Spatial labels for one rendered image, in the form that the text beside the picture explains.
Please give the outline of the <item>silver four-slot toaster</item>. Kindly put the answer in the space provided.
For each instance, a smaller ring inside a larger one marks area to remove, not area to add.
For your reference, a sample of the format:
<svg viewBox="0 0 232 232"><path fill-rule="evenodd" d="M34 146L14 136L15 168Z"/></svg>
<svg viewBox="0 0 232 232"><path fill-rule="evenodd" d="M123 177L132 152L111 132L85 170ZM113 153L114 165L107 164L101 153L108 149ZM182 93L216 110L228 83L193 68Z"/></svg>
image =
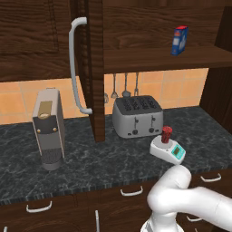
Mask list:
<svg viewBox="0 0 232 232"><path fill-rule="evenodd" d="M149 95L117 98L112 123L116 133L124 139L156 136L162 132L163 110Z"/></svg>

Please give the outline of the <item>dark wood drawer front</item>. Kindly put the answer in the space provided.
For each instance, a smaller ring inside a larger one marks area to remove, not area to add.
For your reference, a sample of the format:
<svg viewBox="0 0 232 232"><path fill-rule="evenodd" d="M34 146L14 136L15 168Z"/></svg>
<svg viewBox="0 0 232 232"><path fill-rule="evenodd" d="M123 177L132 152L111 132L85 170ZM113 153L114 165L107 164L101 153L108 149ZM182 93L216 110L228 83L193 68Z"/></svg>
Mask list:
<svg viewBox="0 0 232 232"><path fill-rule="evenodd" d="M151 215L147 196L155 183L155 180L150 180L88 192L90 232L96 232L95 210L99 212L100 232L140 232ZM133 192L140 190L140 186L143 186L141 195L121 195L121 189L124 192Z"/></svg>
<svg viewBox="0 0 232 232"><path fill-rule="evenodd" d="M52 207L40 213L27 213L25 208ZM71 232L69 217L74 209L73 196L62 196L0 206L0 232Z"/></svg>
<svg viewBox="0 0 232 232"><path fill-rule="evenodd" d="M200 176L203 176L205 179L213 179L218 176L218 173L220 173L222 179L217 182L205 183L200 178ZM194 174L189 186L191 188L204 187L232 198L232 169L218 169Z"/></svg>

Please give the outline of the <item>dark wood closed cabinet door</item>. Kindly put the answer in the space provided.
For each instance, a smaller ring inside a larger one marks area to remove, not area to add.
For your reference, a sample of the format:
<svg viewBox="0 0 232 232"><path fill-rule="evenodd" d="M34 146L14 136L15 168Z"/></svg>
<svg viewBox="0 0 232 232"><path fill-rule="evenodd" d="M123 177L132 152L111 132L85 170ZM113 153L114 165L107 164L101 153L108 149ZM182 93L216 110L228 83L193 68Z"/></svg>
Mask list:
<svg viewBox="0 0 232 232"><path fill-rule="evenodd" d="M0 82L69 78L70 0L0 0Z"/></svg>

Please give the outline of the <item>white digital scale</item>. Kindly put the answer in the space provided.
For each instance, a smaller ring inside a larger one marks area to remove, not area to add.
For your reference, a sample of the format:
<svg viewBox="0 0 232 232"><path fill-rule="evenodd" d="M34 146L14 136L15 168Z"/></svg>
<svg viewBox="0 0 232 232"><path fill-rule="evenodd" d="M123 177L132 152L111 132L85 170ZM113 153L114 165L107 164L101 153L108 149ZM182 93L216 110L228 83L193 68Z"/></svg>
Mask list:
<svg viewBox="0 0 232 232"><path fill-rule="evenodd" d="M150 154L174 165L179 165L184 160L186 151L172 139L169 139L168 143L163 143L159 135L150 144Z"/></svg>

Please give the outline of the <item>red speckled cup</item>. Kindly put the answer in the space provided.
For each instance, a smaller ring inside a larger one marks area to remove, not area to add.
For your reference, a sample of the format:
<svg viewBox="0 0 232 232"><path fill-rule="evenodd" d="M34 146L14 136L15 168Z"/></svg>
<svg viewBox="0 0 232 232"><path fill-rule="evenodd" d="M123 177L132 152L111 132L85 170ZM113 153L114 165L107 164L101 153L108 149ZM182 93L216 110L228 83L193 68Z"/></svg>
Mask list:
<svg viewBox="0 0 232 232"><path fill-rule="evenodd" d="M170 135L172 133L172 128L170 126L164 126L161 133L161 142L168 143Z"/></svg>

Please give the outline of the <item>dark wood cabinet with shelf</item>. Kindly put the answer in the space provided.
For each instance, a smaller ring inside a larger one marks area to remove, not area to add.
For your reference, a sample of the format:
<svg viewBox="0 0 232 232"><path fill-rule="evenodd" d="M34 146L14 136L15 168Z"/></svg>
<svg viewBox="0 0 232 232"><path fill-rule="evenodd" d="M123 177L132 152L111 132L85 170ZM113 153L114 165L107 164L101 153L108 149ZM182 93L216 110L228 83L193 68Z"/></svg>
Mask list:
<svg viewBox="0 0 232 232"><path fill-rule="evenodd" d="M102 0L106 73L135 73L232 64L215 46L232 0ZM176 27L188 27L185 50L171 55Z"/></svg>

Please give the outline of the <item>dark wood open cabinet door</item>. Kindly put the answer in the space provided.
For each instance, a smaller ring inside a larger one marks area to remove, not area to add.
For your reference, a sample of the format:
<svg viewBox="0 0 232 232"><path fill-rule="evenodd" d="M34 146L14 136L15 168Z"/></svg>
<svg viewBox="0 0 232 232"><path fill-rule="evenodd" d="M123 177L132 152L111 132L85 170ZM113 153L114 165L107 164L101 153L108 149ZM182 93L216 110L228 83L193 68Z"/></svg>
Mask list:
<svg viewBox="0 0 232 232"><path fill-rule="evenodd" d="M74 33L76 83L83 108L89 115L96 142L105 141L102 0L70 0L71 22L86 17Z"/></svg>

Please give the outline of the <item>grey and black coffee machine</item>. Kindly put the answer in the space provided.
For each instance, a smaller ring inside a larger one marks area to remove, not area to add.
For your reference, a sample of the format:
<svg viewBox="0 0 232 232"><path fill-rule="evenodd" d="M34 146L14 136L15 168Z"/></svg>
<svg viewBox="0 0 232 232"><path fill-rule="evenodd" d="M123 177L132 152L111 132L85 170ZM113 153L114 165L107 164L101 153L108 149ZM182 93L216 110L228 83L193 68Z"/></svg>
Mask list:
<svg viewBox="0 0 232 232"><path fill-rule="evenodd" d="M43 167L58 169L64 159L65 131L61 95L57 89L38 92L32 120Z"/></svg>

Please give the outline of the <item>blue carton with red top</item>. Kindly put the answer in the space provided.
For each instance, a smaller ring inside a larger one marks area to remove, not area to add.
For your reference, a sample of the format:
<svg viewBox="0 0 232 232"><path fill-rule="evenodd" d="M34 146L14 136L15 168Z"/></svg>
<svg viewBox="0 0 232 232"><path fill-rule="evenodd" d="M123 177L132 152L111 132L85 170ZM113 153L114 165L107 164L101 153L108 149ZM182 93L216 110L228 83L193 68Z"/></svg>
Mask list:
<svg viewBox="0 0 232 232"><path fill-rule="evenodd" d="M175 28L172 40L171 55L179 55L185 50L189 28L181 25Z"/></svg>

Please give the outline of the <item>dark wood side panel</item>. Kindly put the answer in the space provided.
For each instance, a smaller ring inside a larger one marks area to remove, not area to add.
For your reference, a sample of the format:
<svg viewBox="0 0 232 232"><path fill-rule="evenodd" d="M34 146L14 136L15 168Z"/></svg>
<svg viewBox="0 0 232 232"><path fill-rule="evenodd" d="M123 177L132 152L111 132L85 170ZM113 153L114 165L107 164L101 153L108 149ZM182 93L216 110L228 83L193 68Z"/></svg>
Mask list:
<svg viewBox="0 0 232 232"><path fill-rule="evenodd" d="M232 6L224 7L215 46L232 56ZM232 135L232 64L208 69L199 106Z"/></svg>

